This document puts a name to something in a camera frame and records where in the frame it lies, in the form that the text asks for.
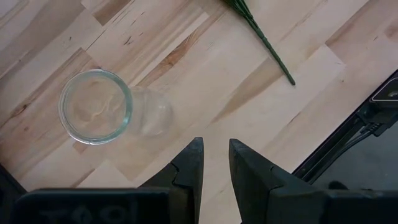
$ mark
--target clear glass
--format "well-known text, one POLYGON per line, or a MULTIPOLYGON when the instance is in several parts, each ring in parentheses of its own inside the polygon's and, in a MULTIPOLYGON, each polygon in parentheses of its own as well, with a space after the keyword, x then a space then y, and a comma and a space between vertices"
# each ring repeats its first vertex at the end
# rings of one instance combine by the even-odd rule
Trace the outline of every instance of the clear glass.
POLYGON ((166 97, 142 87, 128 86, 105 70, 80 73, 61 92, 58 112, 69 135, 85 144, 110 142, 123 132, 158 136, 173 120, 166 97))

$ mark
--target wooden surface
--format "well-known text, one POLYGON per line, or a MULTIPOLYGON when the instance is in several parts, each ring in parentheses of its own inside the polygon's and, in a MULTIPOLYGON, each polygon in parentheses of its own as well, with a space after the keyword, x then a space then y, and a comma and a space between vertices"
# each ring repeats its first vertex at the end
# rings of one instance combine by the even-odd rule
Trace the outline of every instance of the wooden surface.
POLYGON ((398 68, 396 0, 247 0, 292 72, 220 0, 0 2, 0 162, 27 189, 138 186, 195 136, 201 223, 239 223, 228 139, 292 172, 398 68), (63 130, 65 82, 103 68, 167 95, 157 139, 80 144, 63 130))

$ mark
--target wood grain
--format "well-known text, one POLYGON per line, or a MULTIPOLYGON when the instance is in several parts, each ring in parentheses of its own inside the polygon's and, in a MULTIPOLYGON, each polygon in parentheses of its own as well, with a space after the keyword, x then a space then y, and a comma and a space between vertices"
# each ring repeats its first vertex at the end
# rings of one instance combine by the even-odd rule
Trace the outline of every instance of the wood grain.
POLYGON ((101 25, 105 25, 129 1, 131 0, 82 0, 81 3, 101 25))
POLYGON ((67 28, 83 9, 79 0, 53 0, 45 4, 28 27, 0 52, 0 78, 15 74, 67 28))
POLYGON ((247 4, 296 87, 219 0, 1 1, 1 164, 28 190, 136 187, 202 136, 200 223, 239 223, 230 138, 292 172, 398 68, 396 0, 247 4), (68 137, 60 91, 99 67, 163 93, 170 129, 100 146, 68 137))
POLYGON ((76 51, 1 127, 1 163, 15 177, 23 176, 68 139, 58 118, 60 91, 71 77, 92 68, 98 66, 91 57, 82 49, 76 51))

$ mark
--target jar rim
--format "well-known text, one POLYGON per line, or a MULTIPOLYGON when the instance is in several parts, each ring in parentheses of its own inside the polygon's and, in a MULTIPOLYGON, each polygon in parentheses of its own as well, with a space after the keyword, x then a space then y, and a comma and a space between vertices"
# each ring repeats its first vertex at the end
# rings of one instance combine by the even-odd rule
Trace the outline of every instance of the jar rim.
POLYGON ((66 129, 67 133, 75 140, 84 143, 84 144, 89 144, 89 145, 99 145, 99 144, 105 144, 110 141, 115 140, 117 137, 119 137, 127 128, 128 124, 130 123, 131 120, 131 115, 132 115, 132 96, 129 87, 125 84, 125 82, 118 77, 116 74, 102 70, 102 69, 92 69, 89 71, 81 72, 77 75, 75 75, 73 78, 71 78, 65 86, 63 87, 63 90, 61 91, 60 95, 60 100, 58 102, 58 114, 59 118, 61 120, 62 126, 66 129), (84 136, 82 133, 79 133, 73 125, 69 122, 68 117, 66 115, 66 108, 67 108, 67 96, 70 90, 73 89, 73 87, 81 82, 82 80, 86 78, 92 78, 92 77, 105 77, 108 78, 117 84, 120 89, 122 90, 126 102, 126 112, 123 118, 123 121, 121 125, 112 133, 99 137, 99 138, 91 138, 88 136, 84 136))

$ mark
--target green plant stem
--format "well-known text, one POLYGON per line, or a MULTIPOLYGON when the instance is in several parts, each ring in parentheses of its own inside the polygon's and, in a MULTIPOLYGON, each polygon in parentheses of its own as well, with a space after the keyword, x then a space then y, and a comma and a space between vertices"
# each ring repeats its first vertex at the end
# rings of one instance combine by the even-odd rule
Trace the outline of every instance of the green plant stem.
POLYGON ((285 73, 289 82, 294 86, 296 82, 294 81, 292 75, 289 70, 280 59, 279 55, 276 53, 271 43, 267 40, 267 37, 264 35, 260 27, 257 25, 257 22, 254 20, 253 15, 250 13, 248 6, 246 5, 244 0, 224 0, 228 5, 230 5, 240 16, 244 17, 248 24, 252 27, 252 29, 256 32, 256 34, 260 37, 264 45, 267 47, 268 51, 271 53, 275 61, 278 63, 279 67, 285 73))
POLYGON ((279 64, 279 67, 282 69, 282 71, 285 73, 287 79, 289 82, 294 86, 296 85, 296 82, 294 81, 292 75, 290 74, 289 70, 283 63, 282 59, 280 59, 279 55, 276 53, 274 48, 272 47, 271 43, 268 41, 267 37, 265 37, 264 33, 262 30, 259 28, 257 23, 255 22, 254 19, 250 19, 245 17, 246 21, 249 23, 249 25, 253 28, 253 30, 256 32, 256 34, 260 37, 264 45, 267 47, 268 51, 271 53, 275 61, 279 64))

